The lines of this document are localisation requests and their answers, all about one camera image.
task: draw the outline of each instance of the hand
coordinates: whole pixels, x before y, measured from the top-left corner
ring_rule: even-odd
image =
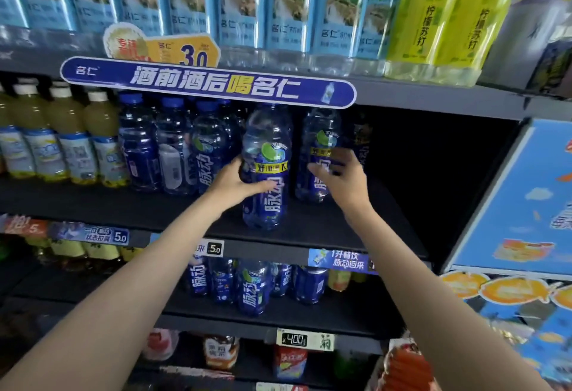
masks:
[[[236,156],[231,163],[225,165],[203,195],[211,200],[219,213],[241,203],[248,196],[269,192],[276,187],[276,182],[272,180],[244,183],[239,177],[242,163],[243,158]]]
[[[371,207],[366,174],[354,152],[347,148],[335,147],[332,149],[330,159],[342,163],[342,165],[332,163],[329,166],[331,172],[337,172],[339,175],[334,175],[322,165],[315,163],[308,164],[308,169],[325,183],[346,217]]]

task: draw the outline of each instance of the person's right hand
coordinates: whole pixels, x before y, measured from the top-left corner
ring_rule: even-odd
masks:
[[[342,163],[330,164],[328,172],[322,165],[309,163],[312,174],[325,183],[329,192],[346,216],[371,207],[367,193],[367,178],[352,150],[335,147],[330,159]]]

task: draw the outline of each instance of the blue promotional sign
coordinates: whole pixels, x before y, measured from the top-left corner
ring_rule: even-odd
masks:
[[[56,237],[67,241],[108,243],[120,246],[129,244],[129,230],[126,228],[100,227],[83,222],[61,223]]]
[[[310,249],[308,250],[308,266],[377,275],[375,266],[369,260],[368,255],[354,251]]]
[[[572,122],[526,126],[449,269],[572,279]]]
[[[356,99],[355,87],[339,79],[110,58],[69,58],[62,64],[60,75],[77,85],[334,109],[347,108]]]

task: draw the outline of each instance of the bottle cap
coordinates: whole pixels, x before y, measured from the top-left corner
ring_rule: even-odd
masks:
[[[69,87],[70,84],[68,84],[65,81],[52,81],[52,86],[54,86],[56,88],[66,88],[66,87]]]
[[[53,98],[62,98],[62,97],[71,97],[72,90],[68,86],[63,87],[56,87],[53,86],[50,88],[50,94]]]
[[[88,93],[90,102],[107,102],[108,97],[105,91],[90,91]]]
[[[119,94],[119,101],[126,105],[136,105],[143,103],[143,95],[141,93],[121,93]]]
[[[25,96],[26,94],[38,94],[38,89],[32,84],[16,84],[14,91],[18,96]]]
[[[18,78],[18,84],[24,85],[38,85],[38,78]]]
[[[197,109],[201,112],[212,112],[218,109],[218,100],[199,100]]]
[[[184,100],[182,97],[163,97],[161,99],[161,105],[166,108],[180,108],[183,106]]]

